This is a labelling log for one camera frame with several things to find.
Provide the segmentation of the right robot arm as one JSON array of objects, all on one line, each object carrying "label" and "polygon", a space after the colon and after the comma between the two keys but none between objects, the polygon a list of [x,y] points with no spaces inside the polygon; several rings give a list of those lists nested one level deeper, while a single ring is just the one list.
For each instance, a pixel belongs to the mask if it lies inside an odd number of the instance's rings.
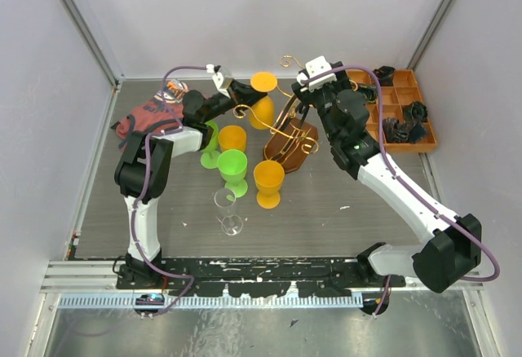
[{"label": "right robot arm", "polygon": [[417,245],[377,243],[360,253],[362,284],[374,287],[387,275],[400,275],[442,293],[478,267],[480,221],[443,206],[386,154],[366,129],[365,97],[352,86],[342,63],[331,64],[323,56],[308,61],[292,90],[302,104],[317,110],[339,169],[384,199],[418,238]]}]

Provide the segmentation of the orange goblet back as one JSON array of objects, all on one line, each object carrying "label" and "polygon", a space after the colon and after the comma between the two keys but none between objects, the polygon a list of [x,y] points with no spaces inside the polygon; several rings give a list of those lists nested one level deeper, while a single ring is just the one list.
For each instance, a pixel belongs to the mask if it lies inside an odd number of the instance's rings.
[{"label": "orange goblet back", "polygon": [[221,152],[227,150],[246,150],[247,134],[241,126],[225,126],[219,131],[218,142]]}]

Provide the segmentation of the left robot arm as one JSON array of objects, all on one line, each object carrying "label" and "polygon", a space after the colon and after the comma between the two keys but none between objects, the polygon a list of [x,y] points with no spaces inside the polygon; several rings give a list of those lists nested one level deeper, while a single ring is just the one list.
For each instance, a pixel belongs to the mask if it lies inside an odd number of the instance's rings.
[{"label": "left robot arm", "polygon": [[216,129],[210,121],[234,108],[254,106],[267,93],[231,80],[222,90],[205,97],[175,79],[164,82],[153,97],[167,118],[144,130],[131,129],[114,174],[127,206],[130,244],[120,276],[156,288],[166,272],[161,267],[157,236],[157,205],[166,188],[173,158],[207,148]]}]

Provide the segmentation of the green goblet back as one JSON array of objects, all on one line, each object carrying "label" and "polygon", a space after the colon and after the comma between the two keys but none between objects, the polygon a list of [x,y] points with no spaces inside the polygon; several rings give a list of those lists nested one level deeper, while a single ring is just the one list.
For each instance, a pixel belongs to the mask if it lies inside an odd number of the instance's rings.
[{"label": "green goblet back", "polygon": [[200,163],[204,168],[212,170],[217,167],[217,160],[220,155],[220,152],[217,150],[219,145],[219,128],[214,121],[208,121],[207,125],[213,129],[213,133],[209,144],[201,151]]}]

